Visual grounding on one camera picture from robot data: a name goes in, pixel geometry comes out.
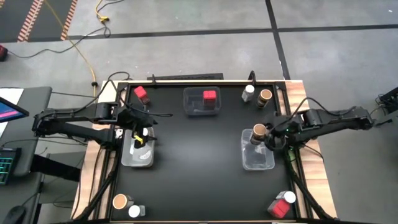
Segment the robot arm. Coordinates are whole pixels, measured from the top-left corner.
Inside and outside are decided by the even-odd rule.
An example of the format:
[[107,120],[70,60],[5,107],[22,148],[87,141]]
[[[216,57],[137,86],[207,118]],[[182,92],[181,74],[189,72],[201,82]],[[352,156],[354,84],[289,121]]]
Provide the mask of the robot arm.
[[265,117],[263,124],[270,130],[266,144],[280,138],[288,146],[302,146],[311,139],[334,133],[344,129],[368,130],[373,126],[367,110],[355,107],[349,111],[325,111],[309,109],[300,111],[294,116],[276,116],[271,114]]
[[36,136],[66,134],[94,140],[107,149],[116,149],[118,142],[114,129],[95,130],[67,122],[90,121],[93,124],[113,124],[123,129],[142,133],[144,128],[157,124],[153,117],[144,111],[129,106],[119,107],[119,103],[93,103],[83,108],[46,109],[34,116],[32,127]]

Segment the yellow object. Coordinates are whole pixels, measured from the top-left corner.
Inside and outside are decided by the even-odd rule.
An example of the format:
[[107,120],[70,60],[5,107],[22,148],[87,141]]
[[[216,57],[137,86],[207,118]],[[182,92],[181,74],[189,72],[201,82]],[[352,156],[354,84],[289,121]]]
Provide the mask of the yellow object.
[[[63,29],[63,24],[60,20],[60,18],[58,17],[57,13],[55,12],[55,10],[53,9],[53,7],[47,2],[47,0],[44,0],[44,3],[49,7],[49,9],[51,10],[52,14],[55,16],[55,18],[57,19],[58,23],[60,24],[61,29]],[[84,61],[86,62],[86,64],[88,65],[88,67],[90,68],[91,71],[91,75],[93,76],[93,82],[96,81],[95,78],[95,73],[93,70],[93,67],[90,65],[90,63],[87,61],[87,58],[80,52],[79,48],[76,46],[75,43],[73,43],[70,39],[69,36],[67,34],[67,40],[69,40],[69,42],[76,48],[77,52],[80,54],[80,56],[84,59]],[[96,96],[96,86],[94,86],[94,96]]]
[[102,2],[102,0],[99,0],[98,3],[97,3],[97,5],[95,6],[95,14],[97,14],[97,16],[99,17],[99,21],[100,21],[100,22],[105,23],[106,21],[109,20],[109,17],[108,17],[108,16],[101,16],[101,15],[99,14],[99,12],[98,12],[98,6],[100,6],[101,2]]
[[140,138],[138,135],[134,135],[134,139],[139,141],[141,144],[144,143],[144,140],[142,138]]

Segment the wooden frame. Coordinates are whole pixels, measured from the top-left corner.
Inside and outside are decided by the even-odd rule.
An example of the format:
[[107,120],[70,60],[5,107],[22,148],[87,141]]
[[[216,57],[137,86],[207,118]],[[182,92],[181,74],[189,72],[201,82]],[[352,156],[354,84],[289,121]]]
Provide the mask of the wooden frame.
[[[149,84],[152,83],[152,81],[114,81],[115,85],[118,85],[119,82],[128,82],[128,83],[136,83],[136,84]],[[187,83],[187,84],[193,84],[193,83],[251,83],[251,80],[159,80],[156,81],[156,83]],[[285,82],[286,85],[286,90],[287,90],[287,95],[289,99],[289,104],[290,104],[290,109],[291,111],[294,111],[299,103],[306,97],[305,90],[304,90],[304,85],[301,80],[289,80],[289,81],[283,81],[283,80],[258,80],[258,83],[272,83],[272,82]],[[283,101],[282,94],[278,94],[279,96],[279,101],[280,101],[280,107],[282,110],[282,113],[285,113],[285,104]],[[103,90],[103,93],[99,97],[98,101],[99,102],[113,102],[115,101],[116,98],[116,90],[113,88],[112,85],[107,85],[105,89]],[[308,102],[305,102],[300,110],[307,110],[309,109]],[[108,128],[109,126],[104,126],[104,125],[93,125],[93,128],[95,129],[102,129],[102,128]],[[310,141],[307,143],[310,147],[316,149],[317,151],[320,152],[320,148],[318,145],[317,141]],[[99,153],[99,159],[96,167],[95,165],[95,160],[96,157]],[[328,179],[326,176],[326,171],[325,171],[325,166],[323,164],[322,159],[314,154],[313,152],[302,149],[300,151],[300,156],[302,158],[302,166],[305,174],[305,180],[307,183],[307,188],[311,192],[311,194],[314,196],[315,200],[323,207],[323,209],[331,216],[336,217],[336,210],[333,204],[333,199],[331,197],[331,192],[329,188],[329,183]],[[112,164],[114,162],[114,154],[111,154],[111,157],[109,158],[109,165],[108,165],[108,170],[107,174],[110,172],[110,169],[112,167]],[[79,216],[79,214],[83,211],[83,209],[88,205],[88,202],[90,201],[90,194],[91,197],[95,195],[95,193],[98,190],[98,185],[100,182],[100,177],[101,177],[101,172],[102,172],[102,167],[104,164],[104,150],[100,150],[100,146],[95,143],[94,141],[90,141],[87,146],[87,151],[86,151],[86,157],[85,161],[81,170],[81,192],[80,192],[80,199],[79,199],[79,204],[77,205],[77,198],[78,198],[78,193],[79,189],[76,192],[76,199],[75,199],[75,204],[73,205],[73,211],[76,210],[75,217]],[[301,213],[301,217],[307,217],[306,211],[305,211],[305,206],[304,206],[304,200],[303,200],[303,195],[301,194],[299,188],[295,186],[296,191],[297,191],[297,200],[299,204],[299,209]],[[101,207],[99,210],[99,216],[98,218],[105,218],[105,213],[106,213],[106,206],[108,202],[108,197],[109,197],[109,187],[105,191],[103,198],[101,200]]]

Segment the yellow cable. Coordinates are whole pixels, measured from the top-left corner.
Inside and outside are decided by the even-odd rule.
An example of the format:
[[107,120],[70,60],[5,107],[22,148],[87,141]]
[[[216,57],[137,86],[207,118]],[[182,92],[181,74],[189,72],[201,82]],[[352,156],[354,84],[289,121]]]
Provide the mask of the yellow cable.
[[[47,2],[47,0],[44,0],[44,3],[49,7],[49,9],[51,10],[52,14],[55,16],[55,18],[57,19],[58,23],[60,24],[61,29],[63,29],[63,24],[60,20],[60,18],[58,17],[57,13],[55,12],[55,10],[53,9],[53,7]],[[90,65],[90,63],[87,61],[87,58],[80,52],[79,48],[76,46],[75,43],[73,43],[70,39],[68,34],[67,35],[67,40],[69,40],[69,42],[76,48],[77,52],[79,52],[80,56],[84,59],[84,61],[86,62],[86,64],[88,65],[88,67],[90,68],[91,71],[91,75],[93,76],[93,82],[96,82],[96,78],[95,78],[95,73],[93,70],[93,67]],[[96,96],[96,86],[94,86],[94,96]]]
[[97,14],[97,16],[99,17],[99,21],[101,21],[102,23],[106,22],[109,20],[108,16],[101,16],[100,13],[98,12],[98,6],[100,6],[102,0],[99,0],[97,5],[95,6],[95,14]]

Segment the orange and white stripe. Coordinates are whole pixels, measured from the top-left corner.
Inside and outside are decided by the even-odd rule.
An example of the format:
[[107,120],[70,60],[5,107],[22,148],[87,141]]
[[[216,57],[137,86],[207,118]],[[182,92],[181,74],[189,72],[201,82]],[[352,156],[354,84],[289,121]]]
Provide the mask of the orange and white stripe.
[[0,0],[0,9],[2,8],[2,5],[4,4],[6,0]]
[[70,27],[70,23],[72,22],[73,14],[75,13],[76,5],[77,5],[77,0],[72,0],[72,3],[70,4],[67,19],[63,25],[63,29],[62,29],[62,33],[61,33],[61,40],[67,39],[68,30]]
[[44,0],[33,0],[30,6],[29,12],[26,15],[25,22],[22,25],[21,31],[18,35],[18,42],[27,41],[32,31],[32,27],[36,21],[37,15],[39,14],[40,8],[43,5]]

